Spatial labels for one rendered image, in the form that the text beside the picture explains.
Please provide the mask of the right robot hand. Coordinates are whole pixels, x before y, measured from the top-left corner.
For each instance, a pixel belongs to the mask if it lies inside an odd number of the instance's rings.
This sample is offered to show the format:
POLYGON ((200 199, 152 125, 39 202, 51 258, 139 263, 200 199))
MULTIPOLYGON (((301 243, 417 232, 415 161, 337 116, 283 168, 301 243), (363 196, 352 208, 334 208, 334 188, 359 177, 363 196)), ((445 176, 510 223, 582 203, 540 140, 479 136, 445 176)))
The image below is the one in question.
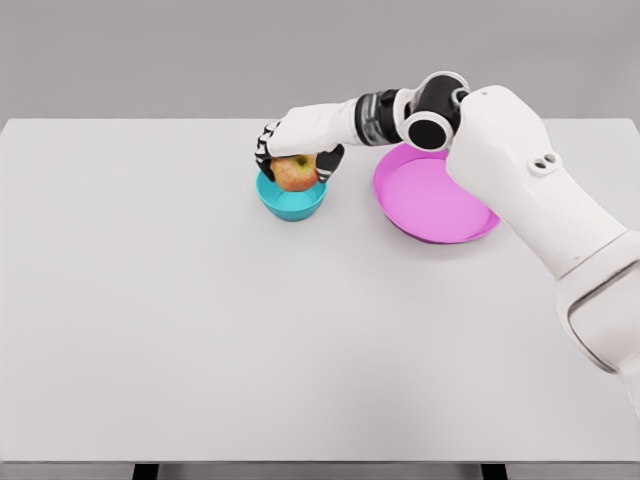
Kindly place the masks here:
POLYGON ((295 107, 267 124, 256 140, 255 161, 261 172, 275 182, 273 158, 316 154, 317 183, 327 183, 345 153, 339 110, 337 104, 295 107))

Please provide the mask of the red-yellow apple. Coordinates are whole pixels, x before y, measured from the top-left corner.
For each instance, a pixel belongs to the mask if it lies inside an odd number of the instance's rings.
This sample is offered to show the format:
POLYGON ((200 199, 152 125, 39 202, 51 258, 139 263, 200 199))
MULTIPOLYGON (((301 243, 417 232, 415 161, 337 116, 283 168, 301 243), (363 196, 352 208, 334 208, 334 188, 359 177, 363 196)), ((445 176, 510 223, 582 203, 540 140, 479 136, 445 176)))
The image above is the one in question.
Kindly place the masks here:
POLYGON ((316 154, 278 157, 271 160, 275 183, 287 192, 302 192, 318 181, 316 154))

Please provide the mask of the blue bowl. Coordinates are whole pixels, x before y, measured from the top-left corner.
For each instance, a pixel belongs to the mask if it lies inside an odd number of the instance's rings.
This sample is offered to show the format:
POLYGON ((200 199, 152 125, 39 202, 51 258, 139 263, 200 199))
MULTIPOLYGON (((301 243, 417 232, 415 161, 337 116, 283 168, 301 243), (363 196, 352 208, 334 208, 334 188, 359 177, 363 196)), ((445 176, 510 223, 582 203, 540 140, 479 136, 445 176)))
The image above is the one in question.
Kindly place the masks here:
POLYGON ((328 186, 316 183, 308 190, 287 192, 271 182, 263 172, 255 181, 256 192, 263 205, 277 218, 295 222, 309 218, 321 206, 328 186))

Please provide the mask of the pink plate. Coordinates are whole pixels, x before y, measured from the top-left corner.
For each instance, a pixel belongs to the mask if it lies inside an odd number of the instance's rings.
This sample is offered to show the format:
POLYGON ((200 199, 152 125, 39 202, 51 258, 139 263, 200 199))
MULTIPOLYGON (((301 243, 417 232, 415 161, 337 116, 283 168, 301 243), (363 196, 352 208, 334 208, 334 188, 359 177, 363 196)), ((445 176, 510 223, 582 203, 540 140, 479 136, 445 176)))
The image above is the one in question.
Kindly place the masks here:
POLYGON ((383 155, 373 175, 376 201, 400 230, 418 240, 459 244, 492 232, 500 218, 459 187, 446 170, 448 152, 400 144, 383 155))

